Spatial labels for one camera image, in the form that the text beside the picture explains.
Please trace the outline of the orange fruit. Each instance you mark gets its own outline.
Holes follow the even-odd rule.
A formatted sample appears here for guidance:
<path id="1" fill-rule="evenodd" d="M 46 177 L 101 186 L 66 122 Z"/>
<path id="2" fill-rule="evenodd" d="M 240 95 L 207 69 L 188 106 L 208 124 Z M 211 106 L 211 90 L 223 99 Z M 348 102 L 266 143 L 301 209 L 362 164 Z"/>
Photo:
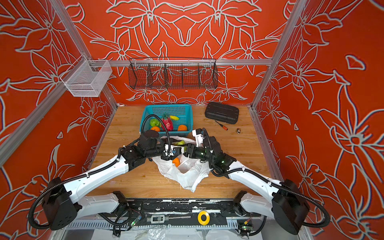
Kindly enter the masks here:
<path id="1" fill-rule="evenodd" d="M 160 132 L 161 131 L 161 129 L 159 127 L 157 127 L 157 126 L 152 127 L 151 130 L 156 131 L 156 132 Z"/>
<path id="2" fill-rule="evenodd" d="M 178 167 L 181 164 L 181 161 L 179 158 L 175 158 L 172 160 L 172 163 L 175 165 L 175 167 Z"/>
<path id="3" fill-rule="evenodd" d="M 188 127 L 186 125 L 179 125 L 178 126 L 178 132 L 185 132 L 188 130 Z"/>

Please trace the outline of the white plastic bag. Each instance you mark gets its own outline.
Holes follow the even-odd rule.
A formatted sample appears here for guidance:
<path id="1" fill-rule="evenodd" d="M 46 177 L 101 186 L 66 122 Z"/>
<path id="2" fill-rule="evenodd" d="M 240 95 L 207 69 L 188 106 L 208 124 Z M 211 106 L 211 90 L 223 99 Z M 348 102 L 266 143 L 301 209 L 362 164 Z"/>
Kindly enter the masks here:
<path id="1" fill-rule="evenodd" d="M 184 155 L 179 155 L 178 158 L 180 160 L 178 166 L 171 160 L 162 160 L 161 157 L 154 157 L 153 162 L 156 163 L 159 172 L 165 178 L 178 182 L 183 189 L 194 193 L 199 183 L 209 176 L 209 164 L 201 163 L 198 159 L 187 158 Z"/>

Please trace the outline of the red dragon fruit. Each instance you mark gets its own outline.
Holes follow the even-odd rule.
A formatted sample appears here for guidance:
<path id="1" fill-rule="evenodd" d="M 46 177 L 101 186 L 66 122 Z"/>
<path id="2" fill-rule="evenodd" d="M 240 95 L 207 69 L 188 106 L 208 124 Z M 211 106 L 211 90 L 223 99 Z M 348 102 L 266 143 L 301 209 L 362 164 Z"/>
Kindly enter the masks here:
<path id="1" fill-rule="evenodd" d="M 170 119 L 170 115 L 168 115 L 168 114 L 163 114 L 163 116 L 162 116 L 162 123 L 163 123 L 163 127 L 164 127 L 167 131 L 173 131 L 174 126 L 173 126 L 173 122 L 172 122 L 172 120 Z"/>

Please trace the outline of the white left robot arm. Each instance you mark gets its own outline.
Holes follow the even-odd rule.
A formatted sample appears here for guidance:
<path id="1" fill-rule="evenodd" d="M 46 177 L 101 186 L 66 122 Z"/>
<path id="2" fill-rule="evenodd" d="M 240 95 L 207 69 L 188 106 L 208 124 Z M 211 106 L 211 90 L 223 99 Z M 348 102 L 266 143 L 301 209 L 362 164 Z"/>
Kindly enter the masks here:
<path id="1" fill-rule="evenodd" d="M 128 146 L 119 148 L 118 154 L 104 164 L 70 179 L 53 179 L 42 193 L 48 228 L 59 230 L 81 216 L 115 211 L 122 204 L 122 198 L 116 194 L 106 197 L 106 207 L 93 207 L 87 202 L 86 195 L 109 180 L 141 166 L 146 160 L 160 157 L 164 161 L 173 161 L 186 151 L 186 144 L 179 145 L 174 139 L 141 135 Z"/>

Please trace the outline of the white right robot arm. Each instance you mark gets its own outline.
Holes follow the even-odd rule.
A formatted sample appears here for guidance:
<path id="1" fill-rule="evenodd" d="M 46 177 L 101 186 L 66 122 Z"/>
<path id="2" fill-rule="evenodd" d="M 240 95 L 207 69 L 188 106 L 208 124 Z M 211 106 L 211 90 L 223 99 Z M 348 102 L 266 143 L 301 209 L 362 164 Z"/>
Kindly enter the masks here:
<path id="1" fill-rule="evenodd" d="M 297 235 L 310 211 L 308 201 L 300 196 L 297 186 L 292 181 L 280 182 L 249 169 L 225 154 L 214 137 L 210 140 L 214 143 L 206 141 L 206 146 L 187 144 L 182 150 L 183 155 L 208 163 L 217 176 L 239 182 L 258 193 L 263 201 L 250 193 L 240 194 L 241 208 L 248 213 L 273 218 L 285 231 Z"/>

